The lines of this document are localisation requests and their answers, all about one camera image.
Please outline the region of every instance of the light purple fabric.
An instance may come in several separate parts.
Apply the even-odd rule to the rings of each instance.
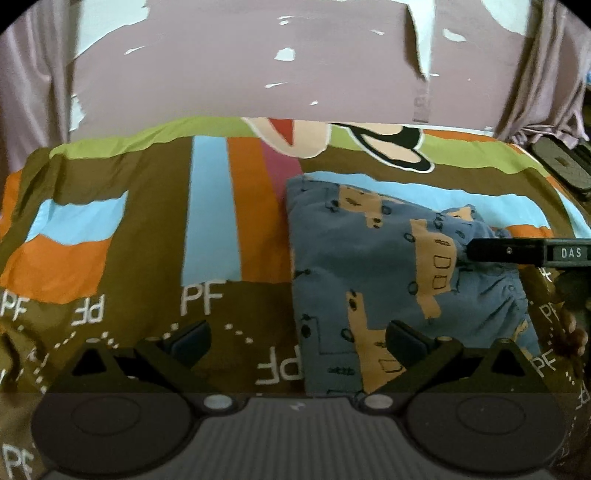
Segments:
[[[69,0],[40,0],[0,35],[0,124],[10,172],[68,140]]]
[[[542,20],[498,138],[519,145],[552,135],[574,148],[584,131],[582,108],[591,67],[591,30],[557,0],[543,2]]]

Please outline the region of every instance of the finger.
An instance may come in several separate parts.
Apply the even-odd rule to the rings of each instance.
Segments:
[[[558,317],[560,318],[560,323],[567,333],[573,333],[575,328],[577,328],[577,319],[573,312],[562,308],[560,309],[560,314]]]
[[[568,337],[570,347],[576,351],[577,355],[582,356],[585,353],[585,347],[589,341],[589,335],[581,328],[577,328]]]

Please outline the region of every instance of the cartoon print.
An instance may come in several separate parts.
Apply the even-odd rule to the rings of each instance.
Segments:
[[[325,122],[243,118],[264,142],[289,157],[313,158],[326,150],[332,126]]]
[[[446,215],[454,218],[461,218],[462,220],[466,220],[468,222],[474,221],[474,217],[472,216],[472,207],[469,205],[458,208],[457,210],[449,210],[446,212]]]
[[[386,330],[368,329],[363,295],[348,291],[346,301],[349,328],[361,364],[363,390],[372,393],[401,375],[405,369],[386,348]]]
[[[418,151],[424,133],[402,125],[337,123],[346,128],[355,142],[373,158],[390,167],[417,173],[430,173],[434,164]]]
[[[382,214],[391,213],[391,208],[382,205],[382,200],[402,204],[401,200],[385,197],[373,192],[364,192],[347,185],[339,186],[339,206],[348,212],[360,212],[365,215],[368,228],[382,226]]]
[[[515,331],[513,332],[513,336],[511,337],[511,340],[513,340],[515,343],[517,343],[517,339],[519,338],[519,335],[521,335],[522,333],[524,333],[530,326],[530,323],[527,320],[524,320],[523,322],[521,322],[517,328],[515,329]],[[520,347],[521,353],[523,353],[524,357],[527,358],[529,361],[531,361],[531,359],[534,357],[529,350],[526,347]]]
[[[416,296],[425,319],[439,318],[441,308],[434,297],[452,290],[456,244],[441,232],[429,232],[425,219],[410,220],[410,224],[412,235],[405,238],[416,245],[417,280],[409,285],[409,293]]]

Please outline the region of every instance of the garment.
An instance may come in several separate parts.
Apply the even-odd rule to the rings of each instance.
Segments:
[[[517,266],[471,262],[473,238],[510,237],[476,209],[436,212],[344,184],[288,182],[293,299],[306,393],[371,393],[403,372],[385,349],[401,320],[488,348],[540,354]]]

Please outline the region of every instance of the wrinkled fabric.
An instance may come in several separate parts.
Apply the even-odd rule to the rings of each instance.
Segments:
[[[0,35],[0,123],[10,173],[36,149],[68,140],[69,5],[40,0]]]
[[[392,320],[469,348],[514,338],[529,358],[541,353],[517,266],[466,256],[473,238],[511,236],[473,206],[435,212],[296,177],[287,209],[308,395],[372,393],[402,374],[384,345]]]
[[[517,97],[498,138],[528,145],[551,135],[569,148],[588,140],[582,108],[590,66],[589,27],[559,1],[544,1]]]

